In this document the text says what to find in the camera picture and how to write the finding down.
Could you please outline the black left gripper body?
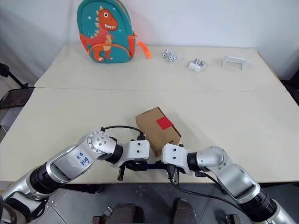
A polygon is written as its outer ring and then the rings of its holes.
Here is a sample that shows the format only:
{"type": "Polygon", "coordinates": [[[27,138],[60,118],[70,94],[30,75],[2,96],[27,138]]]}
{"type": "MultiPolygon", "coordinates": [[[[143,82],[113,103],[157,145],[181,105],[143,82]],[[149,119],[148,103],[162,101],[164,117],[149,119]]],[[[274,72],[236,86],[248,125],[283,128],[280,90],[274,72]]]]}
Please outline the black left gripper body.
{"type": "Polygon", "coordinates": [[[136,165],[135,161],[124,162],[119,168],[119,173],[118,173],[118,177],[117,177],[118,181],[123,181],[123,177],[124,177],[126,169],[129,169],[132,171],[138,171],[138,166],[136,165]]]}

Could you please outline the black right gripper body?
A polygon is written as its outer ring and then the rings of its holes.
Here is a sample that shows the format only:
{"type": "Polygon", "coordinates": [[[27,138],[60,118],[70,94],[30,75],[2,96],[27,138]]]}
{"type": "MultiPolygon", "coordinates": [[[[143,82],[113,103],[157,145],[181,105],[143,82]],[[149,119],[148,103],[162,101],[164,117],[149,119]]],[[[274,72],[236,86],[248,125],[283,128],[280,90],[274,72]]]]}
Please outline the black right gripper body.
{"type": "Polygon", "coordinates": [[[167,164],[167,174],[171,184],[179,185],[179,169],[177,166],[167,164]]]}

